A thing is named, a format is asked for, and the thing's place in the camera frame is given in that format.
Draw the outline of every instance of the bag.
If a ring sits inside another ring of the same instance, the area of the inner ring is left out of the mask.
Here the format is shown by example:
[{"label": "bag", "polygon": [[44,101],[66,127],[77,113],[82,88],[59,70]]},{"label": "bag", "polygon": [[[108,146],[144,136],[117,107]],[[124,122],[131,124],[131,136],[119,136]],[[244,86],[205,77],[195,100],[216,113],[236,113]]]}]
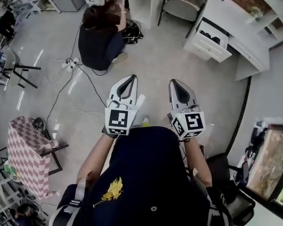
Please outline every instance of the bag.
[{"label": "bag", "polygon": [[125,44],[135,44],[138,40],[143,39],[143,34],[137,23],[128,19],[126,28],[122,30],[122,35]]}]

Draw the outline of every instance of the brown hair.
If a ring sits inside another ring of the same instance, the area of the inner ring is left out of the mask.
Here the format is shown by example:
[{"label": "brown hair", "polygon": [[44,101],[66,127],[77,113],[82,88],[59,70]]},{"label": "brown hair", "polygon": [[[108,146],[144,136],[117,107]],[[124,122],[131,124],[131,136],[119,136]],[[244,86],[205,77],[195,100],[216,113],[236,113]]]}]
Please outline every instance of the brown hair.
[{"label": "brown hair", "polygon": [[115,0],[105,1],[103,6],[92,5],[86,8],[82,23],[86,29],[103,28],[111,25],[119,24],[120,8]]}]

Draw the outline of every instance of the tile floor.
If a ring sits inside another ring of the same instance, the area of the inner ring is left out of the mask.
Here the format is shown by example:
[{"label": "tile floor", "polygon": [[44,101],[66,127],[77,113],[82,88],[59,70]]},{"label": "tile floor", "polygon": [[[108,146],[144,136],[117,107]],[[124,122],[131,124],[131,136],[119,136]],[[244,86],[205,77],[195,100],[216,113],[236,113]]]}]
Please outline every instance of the tile floor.
[{"label": "tile floor", "polygon": [[[22,88],[0,86],[0,147],[7,146],[8,122],[24,115],[46,118],[58,91],[70,78],[70,72],[61,70],[62,62],[71,54],[75,35],[80,25],[83,9],[76,13],[44,12],[31,15],[20,24],[10,47],[18,53],[24,65],[36,66],[41,71],[32,71],[28,79],[38,89],[26,85],[19,110],[16,109]],[[128,59],[112,66],[103,76],[96,76],[89,68],[98,93],[106,100],[110,87],[129,74],[139,79],[138,93],[146,96],[139,112],[140,120],[148,115],[151,124],[157,124],[170,111],[168,83],[176,78],[189,85],[197,96],[200,108],[205,113],[206,124],[214,124],[210,140],[205,148],[206,155],[224,152],[236,125],[246,88],[246,81],[234,82],[238,54],[223,63],[207,62],[183,49],[189,23],[179,18],[164,15],[159,27],[144,32],[144,39],[136,45],[126,47]],[[77,41],[73,58],[80,58]],[[52,190],[64,192],[67,185],[74,183],[77,172],[86,155],[95,145],[104,126],[104,107],[96,96],[88,78],[83,73],[74,76],[70,85],[60,94],[58,102],[49,118],[49,130],[59,125],[57,140],[70,145],[57,153],[64,170],[50,177]],[[58,204],[58,196],[45,202]],[[48,213],[53,206],[43,205]]]}]

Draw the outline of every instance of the hand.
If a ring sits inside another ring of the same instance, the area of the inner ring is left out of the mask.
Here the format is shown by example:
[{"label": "hand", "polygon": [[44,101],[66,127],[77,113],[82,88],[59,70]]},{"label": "hand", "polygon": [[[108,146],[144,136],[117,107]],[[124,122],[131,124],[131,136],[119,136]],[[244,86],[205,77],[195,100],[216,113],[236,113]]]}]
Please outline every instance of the hand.
[{"label": "hand", "polygon": [[123,0],[122,3],[119,3],[119,7],[121,8],[121,11],[125,11],[125,0]]}]

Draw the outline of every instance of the black shirt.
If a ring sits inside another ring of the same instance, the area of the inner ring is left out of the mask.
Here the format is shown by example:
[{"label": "black shirt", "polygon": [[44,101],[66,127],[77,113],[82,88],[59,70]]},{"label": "black shirt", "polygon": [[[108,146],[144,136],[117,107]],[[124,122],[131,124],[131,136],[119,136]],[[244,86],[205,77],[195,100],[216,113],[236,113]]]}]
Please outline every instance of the black shirt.
[{"label": "black shirt", "polygon": [[[132,129],[119,137],[109,168],[85,194],[75,225],[207,225],[210,203],[193,178],[188,180],[178,143],[163,127]],[[117,199],[103,200],[120,178]],[[74,194],[71,185],[59,207]]]},{"label": "black shirt", "polygon": [[99,30],[81,25],[78,46],[82,63],[95,70],[107,70],[111,64],[106,58],[107,46],[117,31],[116,26]]}]

